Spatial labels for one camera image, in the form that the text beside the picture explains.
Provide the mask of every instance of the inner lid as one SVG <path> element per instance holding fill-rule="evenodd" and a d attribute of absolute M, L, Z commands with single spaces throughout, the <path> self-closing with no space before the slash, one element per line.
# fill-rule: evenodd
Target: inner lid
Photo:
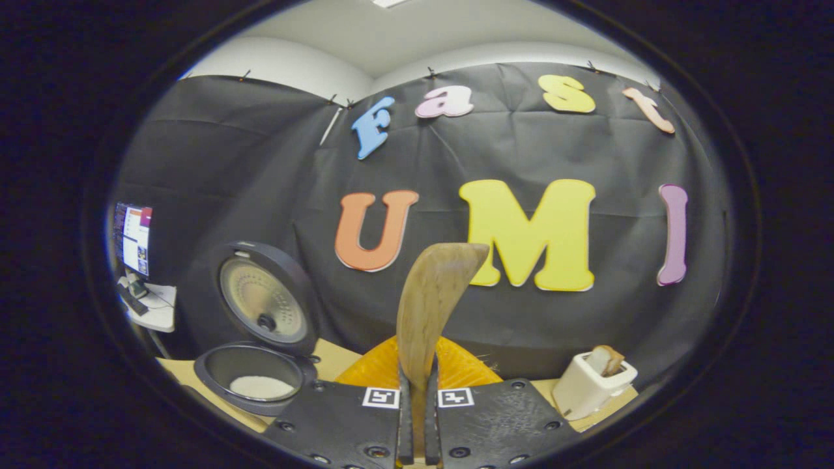
<path fill-rule="evenodd" d="M 226 304 L 255 335 L 281 344 L 307 334 L 307 320 L 286 285 L 251 259 L 233 256 L 220 267 Z"/>

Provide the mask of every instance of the desk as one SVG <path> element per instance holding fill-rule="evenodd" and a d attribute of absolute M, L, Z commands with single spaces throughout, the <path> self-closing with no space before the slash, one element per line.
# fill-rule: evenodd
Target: desk
<path fill-rule="evenodd" d="M 122 300 L 128 307 L 128 317 L 142 327 L 159 332 L 173 332 L 173 305 L 176 304 L 177 287 L 145 284 L 145 288 L 148 289 L 148 294 L 139 298 L 139 302 L 148 307 L 148 312 L 140 316 Z"/>

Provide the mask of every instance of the ceiling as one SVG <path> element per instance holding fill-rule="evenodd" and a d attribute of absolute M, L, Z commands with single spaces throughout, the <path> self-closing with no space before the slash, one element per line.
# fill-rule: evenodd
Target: ceiling
<path fill-rule="evenodd" d="M 309 0 L 244 31 L 317 48 L 378 78 L 439 53 L 484 43 L 560 43 L 640 64 L 598 33 L 530 0 Z"/>

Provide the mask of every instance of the ceiling light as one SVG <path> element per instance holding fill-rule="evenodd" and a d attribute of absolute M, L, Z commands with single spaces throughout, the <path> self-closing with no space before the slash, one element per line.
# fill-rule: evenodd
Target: ceiling light
<path fill-rule="evenodd" d="M 399 5 L 403 2 L 408 2 L 408 0 L 370 0 L 374 3 L 374 5 L 382 8 L 391 8 L 394 5 Z"/>

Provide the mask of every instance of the wooden spatula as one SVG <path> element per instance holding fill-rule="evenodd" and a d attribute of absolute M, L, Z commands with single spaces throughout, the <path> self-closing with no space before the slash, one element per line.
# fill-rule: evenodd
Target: wooden spatula
<path fill-rule="evenodd" d="M 414 455 L 424 452 L 426 384 L 435 346 L 446 321 L 475 273 L 484 264 L 487 245 L 431 245 L 417 258 L 405 279 L 397 311 L 399 364 L 411 383 Z"/>

